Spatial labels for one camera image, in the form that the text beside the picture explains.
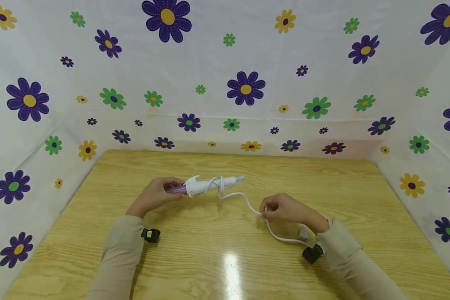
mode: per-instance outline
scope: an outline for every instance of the white backdrop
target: white backdrop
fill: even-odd
[[[371,159],[450,271],[450,2],[413,2],[1,0],[0,297],[107,149]]]

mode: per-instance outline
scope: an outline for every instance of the human hand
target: human hand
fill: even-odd
[[[301,223],[309,227],[315,234],[328,230],[328,220],[314,209],[285,193],[278,193],[263,199],[260,205],[262,217],[269,220],[283,220]]]
[[[184,183],[185,181],[175,177],[155,177],[143,189],[127,212],[125,212],[125,215],[143,218],[147,212],[159,208],[167,202],[183,199],[185,195],[167,193],[165,188]]]

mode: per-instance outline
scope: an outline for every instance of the wooden table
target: wooden table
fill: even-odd
[[[112,223],[157,176],[240,176],[258,209],[286,192],[338,218],[368,255],[412,299],[450,299],[450,274],[373,163],[256,155],[109,150],[97,162],[5,299],[83,299],[98,269]],[[354,299],[321,258],[281,243],[240,196],[216,192],[168,204],[144,218],[162,231],[147,244],[133,299]],[[296,238],[297,224],[272,224]]]

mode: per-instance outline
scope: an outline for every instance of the coiled cord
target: coiled cord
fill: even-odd
[[[215,182],[213,182],[215,179],[218,179],[218,178],[220,179],[220,184],[219,184],[219,185],[216,184]],[[256,213],[257,215],[262,215],[259,211],[256,211],[255,209],[253,209],[253,207],[250,205],[250,202],[248,201],[247,196],[246,196],[244,193],[242,193],[242,192],[238,192],[238,193],[237,193],[237,192],[233,192],[233,193],[230,193],[230,194],[228,194],[228,195],[225,195],[225,194],[224,194],[225,185],[224,185],[224,177],[223,177],[223,176],[220,176],[220,177],[216,176],[216,177],[213,177],[212,179],[210,179],[210,180],[208,181],[208,184],[207,184],[207,186],[205,187],[205,190],[203,191],[203,193],[206,193],[206,192],[208,192],[208,190],[210,190],[210,186],[212,185],[212,183],[215,184],[216,186],[218,186],[218,198],[219,198],[220,200],[223,200],[223,199],[225,199],[225,198],[228,198],[228,197],[231,197],[231,196],[235,196],[235,195],[241,195],[241,196],[243,196],[243,198],[245,198],[245,201],[247,202],[247,205],[248,205],[248,207],[251,209],[251,211],[253,211],[253,212]],[[282,241],[282,242],[285,242],[285,243],[297,243],[297,244],[302,244],[302,245],[304,245],[304,246],[306,246],[306,247],[312,248],[310,245],[308,245],[307,243],[305,243],[303,240],[284,239],[284,238],[282,238],[282,237],[276,236],[276,234],[273,233],[272,228],[270,228],[270,224],[269,224],[269,222],[268,222],[267,219],[265,219],[265,223],[267,223],[268,231],[270,231],[270,234],[271,234],[273,237],[275,237],[277,240]]]

